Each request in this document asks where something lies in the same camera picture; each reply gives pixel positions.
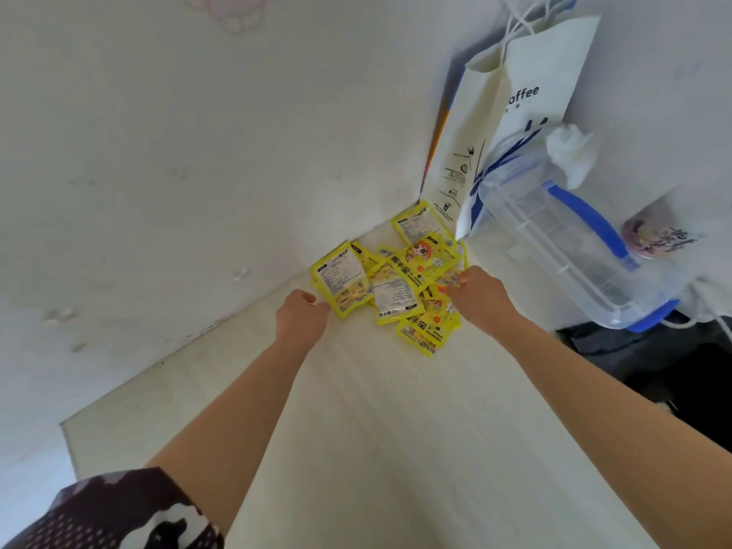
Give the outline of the person's left hand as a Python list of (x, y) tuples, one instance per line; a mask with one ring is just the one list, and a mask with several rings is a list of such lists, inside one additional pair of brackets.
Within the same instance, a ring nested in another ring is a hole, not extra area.
[(274, 343), (289, 354), (304, 359), (322, 338), (329, 319), (306, 319), (301, 314), (301, 303), (301, 289), (294, 289), (286, 296), (276, 313)]

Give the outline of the white paper bag blue print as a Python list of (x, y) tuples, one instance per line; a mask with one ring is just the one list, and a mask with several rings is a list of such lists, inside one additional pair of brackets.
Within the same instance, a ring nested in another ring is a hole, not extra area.
[(420, 195), (456, 239), (482, 212), (477, 193), (505, 139), (562, 121), (600, 23), (568, 11), (509, 32), (462, 66), (438, 121)]

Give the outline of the camouflage patterned sleeve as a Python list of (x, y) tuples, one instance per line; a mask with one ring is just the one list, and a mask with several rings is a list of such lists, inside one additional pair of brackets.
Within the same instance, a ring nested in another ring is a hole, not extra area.
[(225, 538), (152, 468), (100, 474), (60, 490), (2, 549), (225, 549)]

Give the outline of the person's right forearm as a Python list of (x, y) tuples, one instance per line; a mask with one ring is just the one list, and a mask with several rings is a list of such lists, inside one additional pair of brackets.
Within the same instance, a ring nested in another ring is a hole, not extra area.
[(519, 314), (489, 328), (662, 549), (732, 549), (732, 453)]

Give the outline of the black fabric bag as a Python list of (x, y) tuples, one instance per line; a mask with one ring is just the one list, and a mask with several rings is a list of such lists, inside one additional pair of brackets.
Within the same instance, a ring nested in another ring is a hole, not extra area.
[(568, 348), (732, 453), (732, 343), (717, 323), (645, 332), (587, 322), (556, 331)]

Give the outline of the pink paw wall sticker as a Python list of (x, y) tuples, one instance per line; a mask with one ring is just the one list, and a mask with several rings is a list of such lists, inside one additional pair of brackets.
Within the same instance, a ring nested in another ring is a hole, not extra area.
[(265, 0), (182, 0), (195, 11), (205, 13), (224, 32), (240, 35), (261, 26)]

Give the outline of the person's right hand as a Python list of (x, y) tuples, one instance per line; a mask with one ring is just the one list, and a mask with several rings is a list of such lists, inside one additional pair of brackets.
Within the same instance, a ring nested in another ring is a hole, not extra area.
[(446, 294), (457, 311), (487, 335), (501, 340), (517, 332), (522, 317), (502, 281), (475, 266), (467, 286)]

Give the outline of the pile of yellow packets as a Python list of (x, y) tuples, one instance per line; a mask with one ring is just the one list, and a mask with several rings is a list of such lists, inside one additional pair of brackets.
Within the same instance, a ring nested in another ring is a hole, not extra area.
[(377, 326), (394, 324), (400, 339), (433, 356), (461, 328), (447, 288), (467, 269), (467, 249), (426, 201), (391, 224), (403, 247), (371, 250), (345, 241), (310, 267), (311, 280), (337, 317), (371, 305)]

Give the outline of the person's left forearm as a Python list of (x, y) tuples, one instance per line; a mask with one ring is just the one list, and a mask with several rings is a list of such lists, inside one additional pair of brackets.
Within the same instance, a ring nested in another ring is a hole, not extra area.
[(277, 339), (147, 463), (227, 536), (313, 344)]

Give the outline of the crumpled white tissue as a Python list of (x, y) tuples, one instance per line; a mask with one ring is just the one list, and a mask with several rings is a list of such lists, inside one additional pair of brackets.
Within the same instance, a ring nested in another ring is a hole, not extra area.
[(545, 137), (547, 155), (565, 174), (566, 189), (576, 190), (597, 164), (601, 140), (574, 124), (560, 124)]

